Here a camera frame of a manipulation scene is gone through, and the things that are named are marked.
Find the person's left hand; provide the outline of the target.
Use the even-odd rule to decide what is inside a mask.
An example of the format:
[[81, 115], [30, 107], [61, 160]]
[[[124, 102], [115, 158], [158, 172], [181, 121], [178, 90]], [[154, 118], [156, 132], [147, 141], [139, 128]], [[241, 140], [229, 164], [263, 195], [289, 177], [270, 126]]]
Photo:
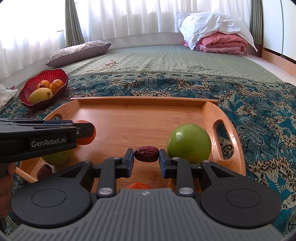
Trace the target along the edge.
[[8, 165], [8, 173], [1, 178], [0, 184], [0, 217], [8, 216], [11, 208], [11, 191], [14, 182], [14, 173], [16, 171], [16, 163]]

